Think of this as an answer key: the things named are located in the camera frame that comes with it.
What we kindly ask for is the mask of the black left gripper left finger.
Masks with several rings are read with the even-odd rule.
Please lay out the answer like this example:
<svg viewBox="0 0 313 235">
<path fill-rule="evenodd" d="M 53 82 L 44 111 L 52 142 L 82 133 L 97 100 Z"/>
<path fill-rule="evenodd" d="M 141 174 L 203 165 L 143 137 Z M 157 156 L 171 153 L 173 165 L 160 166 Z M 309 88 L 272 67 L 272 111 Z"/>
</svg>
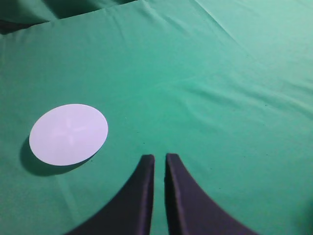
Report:
<svg viewBox="0 0 313 235">
<path fill-rule="evenodd" d="M 154 200 L 155 158 L 143 155 L 120 191 L 68 235 L 148 235 Z"/>
</svg>

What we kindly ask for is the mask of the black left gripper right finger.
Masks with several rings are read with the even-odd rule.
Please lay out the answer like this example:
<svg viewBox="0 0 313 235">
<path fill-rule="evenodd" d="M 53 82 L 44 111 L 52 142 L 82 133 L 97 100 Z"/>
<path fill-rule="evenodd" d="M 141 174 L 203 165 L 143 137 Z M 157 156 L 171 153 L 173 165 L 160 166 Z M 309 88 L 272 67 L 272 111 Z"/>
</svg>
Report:
<svg viewBox="0 0 313 235">
<path fill-rule="evenodd" d="M 231 217 L 202 190 L 178 154 L 166 154 L 164 193 L 171 235 L 257 234 Z"/>
</svg>

